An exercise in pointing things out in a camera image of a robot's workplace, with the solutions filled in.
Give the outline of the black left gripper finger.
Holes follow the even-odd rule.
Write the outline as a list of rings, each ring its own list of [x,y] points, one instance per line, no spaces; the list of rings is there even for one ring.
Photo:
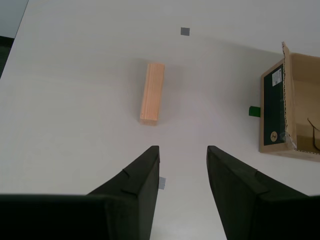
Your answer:
[[[3,240],[148,240],[160,181],[160,148],[149,147],[86,195],[2,194]]]
[[[220,148],[207,147],[210,188],[229,240],[318,240],[320,197],[303,194]]]

